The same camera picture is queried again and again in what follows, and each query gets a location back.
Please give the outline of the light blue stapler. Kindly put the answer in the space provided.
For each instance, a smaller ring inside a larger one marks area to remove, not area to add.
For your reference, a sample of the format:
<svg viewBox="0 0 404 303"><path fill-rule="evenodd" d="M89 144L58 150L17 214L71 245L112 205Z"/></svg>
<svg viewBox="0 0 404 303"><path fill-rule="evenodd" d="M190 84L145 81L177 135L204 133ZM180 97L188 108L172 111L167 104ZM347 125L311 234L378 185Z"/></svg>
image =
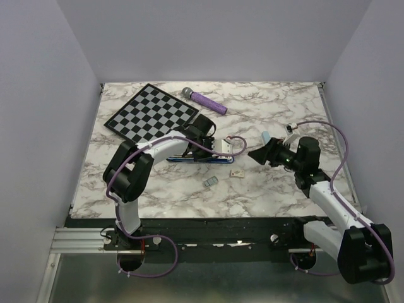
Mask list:
<svg viewBox="0 0 404 303"><path fill-rule="evenodd" d="M271 136L270 136L269 132L263 131L261 133L261 141L262 141L263 146L267 145L269 143L270 139L271 139Z"/></svg>

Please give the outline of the grey staple tray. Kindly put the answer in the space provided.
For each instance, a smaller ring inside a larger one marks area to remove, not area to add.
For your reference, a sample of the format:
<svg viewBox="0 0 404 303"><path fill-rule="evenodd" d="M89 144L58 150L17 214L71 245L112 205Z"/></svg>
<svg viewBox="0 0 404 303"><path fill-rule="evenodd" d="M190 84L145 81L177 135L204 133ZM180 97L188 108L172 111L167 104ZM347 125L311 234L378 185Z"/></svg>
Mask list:
<svg viewBox="0 0 404 303"><path fill-rule="evenodd" d="M217 177L213 176L213 177L205 180L203 182L203 184L204 184L205 187L210 187L210 186L213 186L215 184L218 184L218 179L217 179Z"/></svg>

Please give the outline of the white staple box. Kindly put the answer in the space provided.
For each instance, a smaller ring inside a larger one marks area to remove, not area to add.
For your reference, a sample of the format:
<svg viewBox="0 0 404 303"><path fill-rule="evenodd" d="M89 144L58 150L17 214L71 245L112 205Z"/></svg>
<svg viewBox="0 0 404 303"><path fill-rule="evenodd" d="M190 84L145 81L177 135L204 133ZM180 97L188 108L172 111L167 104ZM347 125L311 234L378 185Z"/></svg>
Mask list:
<svg viewBox="0 0 404 303"><path fill-rule="evenodd" d="M244 178L245 172L243 170L239 170L239 169L232 169L230 171L230 176L237 177L237 178Z"/></svg>

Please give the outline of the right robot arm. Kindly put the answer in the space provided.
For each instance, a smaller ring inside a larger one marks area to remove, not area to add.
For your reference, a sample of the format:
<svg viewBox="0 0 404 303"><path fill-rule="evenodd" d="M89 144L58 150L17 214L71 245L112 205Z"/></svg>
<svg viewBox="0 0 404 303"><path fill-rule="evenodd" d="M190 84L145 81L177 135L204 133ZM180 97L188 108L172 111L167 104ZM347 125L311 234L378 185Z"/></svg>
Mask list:
<svg viewBox="0 0 404 303"><path fill-rule="evenodd" d="M395 265L389 228L372 223L340 196L319 167L320 154L318 140L308 136L299 140L296 151L283 140L271 138L248 153L261 165L291 170L297 187L333 222L333 228L322 221L310 221L292 229L290 239L295 246L305 247L310 242L319 246L336 260L340 274L350 284L391 282Z"/></svg>

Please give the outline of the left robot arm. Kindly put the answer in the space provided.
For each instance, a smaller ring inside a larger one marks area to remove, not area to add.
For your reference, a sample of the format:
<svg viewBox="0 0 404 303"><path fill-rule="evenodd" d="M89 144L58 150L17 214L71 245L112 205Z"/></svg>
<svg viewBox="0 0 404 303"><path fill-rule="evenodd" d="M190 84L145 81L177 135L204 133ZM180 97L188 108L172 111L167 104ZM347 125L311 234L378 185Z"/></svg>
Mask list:
<svg viewBox="0 0 404 303"><path fill-rule="evenodd" d="M190 124L178 126L167 134L144 143L125 141L116 150L103 174L106 196L114 201L119 243L134 249L140 241L141 220L138 199L147 185L154 165L176 154L205 160L211 156L215 123L200 114Z"/></svg>

